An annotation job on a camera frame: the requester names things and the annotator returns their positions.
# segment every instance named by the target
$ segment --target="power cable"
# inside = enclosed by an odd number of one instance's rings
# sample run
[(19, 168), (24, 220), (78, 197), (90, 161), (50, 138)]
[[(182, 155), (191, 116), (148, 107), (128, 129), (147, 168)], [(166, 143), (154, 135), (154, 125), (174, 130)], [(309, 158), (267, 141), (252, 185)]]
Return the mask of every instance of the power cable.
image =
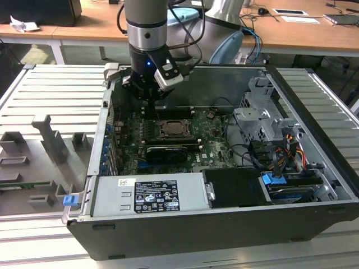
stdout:
[(195, 45), (197, 44), (204, 36), (204, 32), (206, 29), (206, 16), (205, 16), (205, 8), (204, 8), (204, 1), (201, 0), (201, 5), (202, 5), (202, 13), (203, 13), (203, 20), (202, 20), (202, 33), (201, 35), (198, 37), (197, 40), (189, 42), (189, 43), (183, 43), (183, 44), (178, 44), (178, 45), (173, 45), (173, 46), (169, 46), (168, 49), (172, 50), (172, 49), (182, 49), (182, 48), (186, 48), (189, 47), (191, 45)]

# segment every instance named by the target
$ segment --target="computer case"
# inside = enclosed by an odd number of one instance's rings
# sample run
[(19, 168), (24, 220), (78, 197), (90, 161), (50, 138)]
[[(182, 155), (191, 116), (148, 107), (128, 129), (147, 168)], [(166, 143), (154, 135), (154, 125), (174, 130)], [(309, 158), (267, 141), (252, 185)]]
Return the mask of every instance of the computer case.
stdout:
[(38, 25), (73, 26), (81, 15), (80, 0), (0, 0), (0, 23), (10, 23), (10, 15)]

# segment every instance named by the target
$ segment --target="motherboard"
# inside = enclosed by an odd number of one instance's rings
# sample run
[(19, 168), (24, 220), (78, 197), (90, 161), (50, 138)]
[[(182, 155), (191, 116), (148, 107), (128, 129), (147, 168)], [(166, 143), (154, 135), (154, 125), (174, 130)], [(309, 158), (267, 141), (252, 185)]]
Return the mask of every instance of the motherboard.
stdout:
[(115, 123), (120, 175), (235, 167), (224, 139), (227, 115), (214, 109), (122, 113)]

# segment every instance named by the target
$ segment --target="green circuit board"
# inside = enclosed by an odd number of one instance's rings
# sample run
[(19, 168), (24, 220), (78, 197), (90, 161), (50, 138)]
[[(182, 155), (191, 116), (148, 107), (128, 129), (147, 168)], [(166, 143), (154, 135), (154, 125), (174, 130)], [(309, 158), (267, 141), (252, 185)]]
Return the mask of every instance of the green circuit board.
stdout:
[[(123, 165), (119, 169), (120, 175), (135, 174), (173, 174), (200, 172), (203, 169), (235, 167), (233, 156), (225, 144), (223, 138), (224, 116), (214, 116), (210, 109), (195, 109), (190, 119), (145, 119), (140, 113), (129, 113), (123, 118), (123, 128), (118, 141), (118, 147), (123, 154)], [(188, 137), (201, 139), (200, 144), (190, 144), (184, 141), (165, 146), (199, 147), (201, 149), (188, 151), (187, 160), (184, 163), (170, 165), (149, 165), (146, 162), (146, 150), (156, 146), (156, 140), (163, 137), (164, 129), (160, 124), (181, 124), (188, 128)], [(154, 140), (152, 145), (143, 141)]]

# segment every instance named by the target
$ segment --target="white paper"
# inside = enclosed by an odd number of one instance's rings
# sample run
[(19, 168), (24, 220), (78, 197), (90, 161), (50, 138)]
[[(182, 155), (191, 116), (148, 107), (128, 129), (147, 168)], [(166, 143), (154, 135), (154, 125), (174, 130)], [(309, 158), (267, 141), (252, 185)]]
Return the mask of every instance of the white paper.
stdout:
[(281, 18), (286, 22), (301, 22), (304, 24), (320, 24), (320, 22), (314, 18), (288, 17), (288, 16), (281, 16)]
[(136, 182), (136, 178), (120, 178), (118, 180), (119, 187), (129, 187), (134, 186)]
[(202, 6), (201, 1), (191, 1), (193, 6)]
[(22, 21), (18, 21), (17, 19), (13, 18), (12, 16), (10, 16), (11, 18), (11, 22), (10, 25), (19, 32), (24, 33), (25, 31), (36, 31), (36, 30), (40, 30), (40, 28), (37, 26), (36, 23), (34, 22), (22, 22)]

